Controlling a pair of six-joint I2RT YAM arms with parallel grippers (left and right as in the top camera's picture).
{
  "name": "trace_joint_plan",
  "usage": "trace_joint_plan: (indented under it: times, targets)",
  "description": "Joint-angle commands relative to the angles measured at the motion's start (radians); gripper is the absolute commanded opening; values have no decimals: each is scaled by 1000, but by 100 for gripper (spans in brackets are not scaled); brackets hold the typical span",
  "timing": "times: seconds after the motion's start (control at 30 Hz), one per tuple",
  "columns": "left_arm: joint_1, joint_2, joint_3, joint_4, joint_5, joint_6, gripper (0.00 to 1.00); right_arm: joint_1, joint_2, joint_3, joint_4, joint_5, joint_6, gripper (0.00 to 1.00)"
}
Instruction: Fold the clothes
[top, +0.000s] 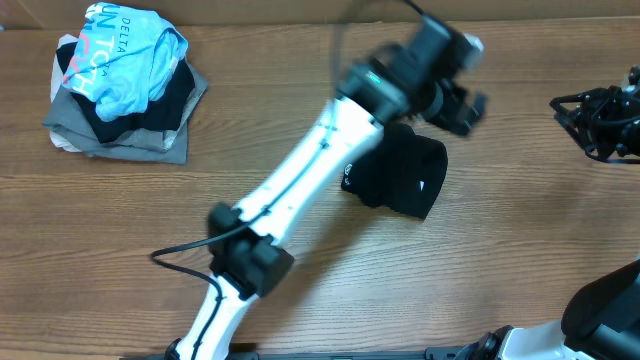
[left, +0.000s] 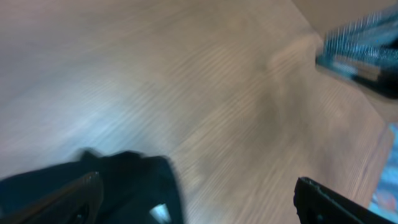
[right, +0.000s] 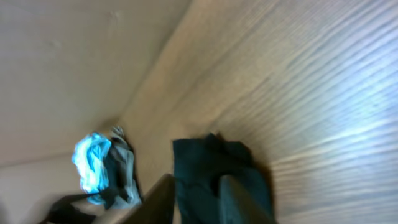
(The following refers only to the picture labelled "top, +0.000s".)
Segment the black t-shirt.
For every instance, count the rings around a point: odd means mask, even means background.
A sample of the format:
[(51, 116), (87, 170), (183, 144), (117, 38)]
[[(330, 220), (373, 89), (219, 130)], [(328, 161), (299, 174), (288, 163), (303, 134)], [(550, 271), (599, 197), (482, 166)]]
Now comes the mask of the black t-shirt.
[(382, 141), (344, 168), (341, 188), (367, 207), (387, 207), (426, 219), (443, 186), (448, 167), (445, 145), (393, 123)]

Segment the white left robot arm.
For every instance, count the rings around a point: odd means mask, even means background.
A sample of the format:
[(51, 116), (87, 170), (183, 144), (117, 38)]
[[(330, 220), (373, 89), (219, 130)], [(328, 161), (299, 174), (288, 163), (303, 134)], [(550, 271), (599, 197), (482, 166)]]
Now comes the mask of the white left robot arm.
[(481, 40), (431, 15), (408, 45), (380, 47), (391, 61), (370, 55), (354, 63), (310, 131), (252, 193), (234, 206), (217, 204), (207, 239), (176, 246), (208, 247), (212, 261), (201, 279), (209, 284), (188, 334), (165, 351), (167, 359), (224, 359), (252, 303), (275, 289), (294, 258), (284, 246), (297, 223), (336, 174), (377, 146), (384, 128), (416, 116), (459, 136), (482, 116), (484, 100), (465, 102), (453, 79), (477, 65)]

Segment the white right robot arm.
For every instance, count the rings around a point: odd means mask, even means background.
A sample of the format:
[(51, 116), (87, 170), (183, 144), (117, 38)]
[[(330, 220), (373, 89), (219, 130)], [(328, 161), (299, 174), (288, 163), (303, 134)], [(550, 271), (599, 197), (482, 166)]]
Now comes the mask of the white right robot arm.
[[(639, 163), (639, 67), (619, 86), (556, 97), (555, 120), (590, 159)], [(457, 359), (553, 360), (639, 357), (639, 262), (582, 287), (561, 319), (505, 326), (460, 349)]]

